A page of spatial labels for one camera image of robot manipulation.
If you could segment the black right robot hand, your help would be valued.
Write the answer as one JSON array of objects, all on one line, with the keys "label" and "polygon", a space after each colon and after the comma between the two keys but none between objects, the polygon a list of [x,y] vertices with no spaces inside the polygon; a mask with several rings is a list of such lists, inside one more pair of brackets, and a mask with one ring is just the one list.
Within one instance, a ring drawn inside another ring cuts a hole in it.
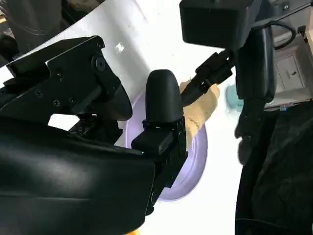
[{"label": "black right robot hand", "polygon": [[0,232],[125,235],[139,228],[186,158],[179,86],[146,82],[143,131],[119,147],[130,99],[99,36],[61,40],[7,65],[0,90]]}]

